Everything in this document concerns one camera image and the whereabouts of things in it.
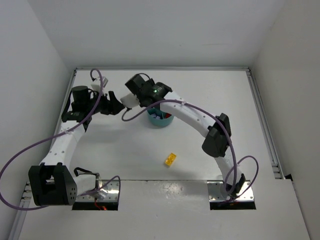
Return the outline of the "red arch lego brick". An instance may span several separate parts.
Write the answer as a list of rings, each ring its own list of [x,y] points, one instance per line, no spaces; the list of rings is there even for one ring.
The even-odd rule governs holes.
[[[166,113],[165,114],[165,118],[167,119],[167,118],[170,118],[172,115],[170,114],[170,113]]]

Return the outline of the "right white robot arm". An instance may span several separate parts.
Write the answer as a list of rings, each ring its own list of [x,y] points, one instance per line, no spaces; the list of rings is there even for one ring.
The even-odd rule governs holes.
[[[130,91],[121,98],[126,108],[156,108],[197,130],[204,137],[202,150],[215,159],[221,171],[225,193],[230,197],[239,193],[246,178],[237,166],[230,119],[226,114],[213,115],[185,101],[166,84],[154,82],[151,78],[144,80],[140,74],[132,76],[125,86]]]

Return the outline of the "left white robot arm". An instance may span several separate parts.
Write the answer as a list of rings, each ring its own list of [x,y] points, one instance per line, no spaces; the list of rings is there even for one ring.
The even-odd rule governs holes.
[[[85,193],[101,203],[107,200],[108,187],[103,186],[97,172],[81,167],[70,171],[70,165],[77,144],[92,120],[89,112],[115,116],[123,109],[113,91],[99,96],[98,91],[83,85],[71,89],[61,114],[59,137],[40,164],[28,171],[36,206],[72,206]]]

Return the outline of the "yellow lego brick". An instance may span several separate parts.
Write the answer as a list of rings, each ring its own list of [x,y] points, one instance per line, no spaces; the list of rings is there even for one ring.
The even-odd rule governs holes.
[[[165,165],[166,167],[171,167],[176,158],[177,158],[177,155],[176,155],[176,154],[170,153],[170,154],[168,155],[168,157],[165,159],[164,165]]]

